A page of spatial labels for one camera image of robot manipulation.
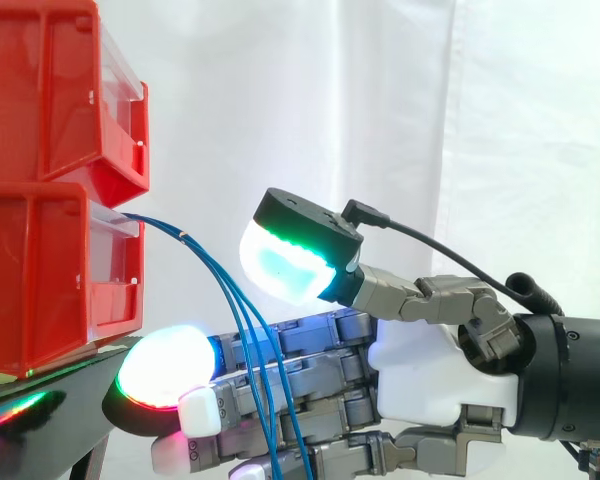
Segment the red storage bin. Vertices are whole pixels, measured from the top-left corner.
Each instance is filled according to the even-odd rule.
[[[78,182],[108,207],[146,192],[147,95],[92,0],[0,0],[0,182]]]
[[[0,373],[142,326],[143,225],[64,183],[0,184]]]

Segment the blue cable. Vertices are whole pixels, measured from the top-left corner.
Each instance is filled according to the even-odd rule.
[[[262,425],[262,429],[263,429],[263,432],[264,432],[266,440],[267,440],[267,446],[269,447],[272,468],[274,471],[273,472],[274,478],[282,479],[283,476],[282,476],[282,472],[280,470],[280,465],[279,465],[278,457],[277,457],[277,442],[276,442],[276,428],[275,428],[276,415],[275,415],[275,408],[274,408],[274,403],[273,403],[273,394],[271,392],[271,387],[270,387],[269,380],[267,377],[266,368],[264,368],[264,366],[266,364],[264,362],[264,358],[262,356],[262,351],[260,350],[259,343],[257,342],[255,329],[253,327],[253,324],[251,322],[249,314],[245,309],[242,298],[240,298],[240,296],[237,295],[236,285],[235,285],[234,280],[231,277],[228,277],[228,274],[226,273],[226,271],[224,271],[224,269],[222,269],[221,272],[218,272],[216,266],[219,266],[219,265],[217,264],[217,262],[213,258],[211,258],[209,256],[209,254],[197,242],[195,242],[195,240],[193,240],[191,237],[189,237],[188,239],[183,238],[182,234],[184,232],[182,232],[181,230],[177,229],[176,227],[173,227],[172,225],[166,224],[159,220],[151,219],[149,217],[143,217],[141,215],[135,215],[135,214],[126,214],[126,215],[129,218],[133,218],[133,219],[148,223],[148,224],[158,228],[159,230],[163,231],[164,233],[167,233],[169,236],[175,238],[176,240],[180,240],[183,243],[185,243],[185,245],[187,245],[196,254],[196,256],[198,256],[198,258],[207,266],[207,268],[211,271],[213,276],[216,278],[218,284],[220,285],[220,288],[222,289],[222,291],[227,299],[227,302],[229,303],[229,306],[232,310],[234,319],[236,320],[236,325],[238,327],[238,331],[240,333],[240,339],[242,342],[243,350],[245,352],[245,361],[247,363],[247,373],[249,375],[249,380],[251,383],[251,391],[254,396],[256,408],[258,410],[260,423]],[[235,304],[233,303],[234,300],[238,304],[238,307],[240,308],[241,313],[243,314],[243,317],[245,318],[245,320],[247,322],[247,326],[249,328],[249,332],[251,334],[251,338],[254,342],[254,347],[255,347],[256,353],[258,355],[258,361],[261,365],[260,374],[261,374],[263,386],[265,388],[265,391],[266,391],[267,397],[268,397],[267,401],[269,404],[269,413],[270,413],[269,422],[270,422],[271,427],[269,427],[266,424],[266,416],[264,414],[262,400],[260,398],[260,395],[259,395],[259,392],[257,389],[257,383],[255,381],[255,376],[253,374],[254,367],[252,364],[251,356],[249,354],[249,348],[248,348],[248,345],[245,340],[246,334],[245,334],[245,331],[240,322],[240,317],[236,310]]]
[[[272,334],[271,329],[269,328],[269,325],[267,324],[267,322],[264,320],[264,318],[262,318],[262,315],[260,315],[260,312],[258,311],[258,309],[249,301],[249,299],[244,294],[244,292],[240,289],[240,287],[238,287],[238,285],[235,283],[233,278],[231,278],[231,275],[229,275],[229,273],[218,262],[216,262],[211,256],[209,256],[209,254],[206,252],[206,250],[204,250],[204,248],[198,242],[196,242],[189,234],[187,234],[186,232],[183,232],[182,230],[180,230],[177,227],[174,227],[173,225],[170,225],[166,222],[162,222],[160,220],[154,220],[149,217],[142,217],[140,215],[133,215],[131,217],[132,218],[136,217],[137,219],[140,219],[143,221],[145,219],[152,220],[153,222],[159,223],[165,229],[171,229],[174,232],[178,232],[178,239],[181,241],[188,241],[191,245],[193,245],[197,250],[197,251],[194,250],[194,253],[203,254],[213,264],[214,268],[220,272],[220,274],[223,276],[223,278],[226,279],[228,281],[228,283],[232,284],[235,292],[238,293],[238,295],[242,299],[242,301],[244,301],[247,304],[249,309],[256,316],[256,318],[257,318],[258,322],[260,323],[260,325],[262,326],[262,329],[264,330],[267,338],[269,339],[269,342],[271,343],[271,347],[276,356],[276,361],[278,364],[278,371],[280,373],[280,379],[282,381],[282,388],[284,390],[285,399],[287,400],[289,416],[291,417],[291,423],[293,425],[293,430],[296,435],[296,440],[298,442],[298,447],[300,449],[300,454],[302,456],[302,460],[304,463],[305,471],[307,474],[307,480],[313,480],[313,471],[311,470],[311,463],[309,461],[309,455],[307,452],[306,445],[304,443],[304,438],[302,437],[302,432],[300,430],[300,425],[298,423],[298,418],[297,418],[297,415],[295,412],[293,395],[291,393],[291,387],[289,385],[289,381],[288,381],[287,375],[286,375],[286,370],[284,368],[284,363],[282,360],[282,353],[280,352],[280,349],[279,349],[277,343],[275,342],[275,339],[273,338],[273,334]],[[261,370],[264,370],[264,365],[262,363],[261,363],[261,365],[262,365]]]

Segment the transparent drawer front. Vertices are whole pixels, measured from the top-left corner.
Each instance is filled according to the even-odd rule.
[[[91,281],[136,283],[127,278],[127,240],[140,234],[138,222],[91,202],[90,230]]]
[[[102,99],[109,114],[131,136],[131,102],[142,100],[142,84],[102,23],[100,24]]]

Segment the white backdrop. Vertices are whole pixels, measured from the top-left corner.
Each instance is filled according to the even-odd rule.
[[[239,240],[268,186],[334,209],[355,197],[600,317],[600,0],[99,3],[150,88],[151,193],[125,209],[186,229],[269,321],[330,306],[290,307],[242,274]],[[364,233],[366,263],[431,272],[425,248]],[[147,236],[143,332],[234,331],[193,256]],[[583,475],[556,444],[505,440],[508,456],[476,478]],[[115,431],[103,480],[157,478],[149,445]]]

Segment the led light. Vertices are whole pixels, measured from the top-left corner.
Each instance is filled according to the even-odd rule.
[[[0,407],[0,425],[20,415],[42,400],[48,392],[39,392]]]
[[[120,392],[142,406],[170,410],[191,389],[209,383],[215,354],[209,340],[190,325],[147,335],[131,349],[116,382]]]
[[[252,282],[296,305],[316,298],[336,275],[320,255],[280,240],[254,221],[240,242],[240,261]]]

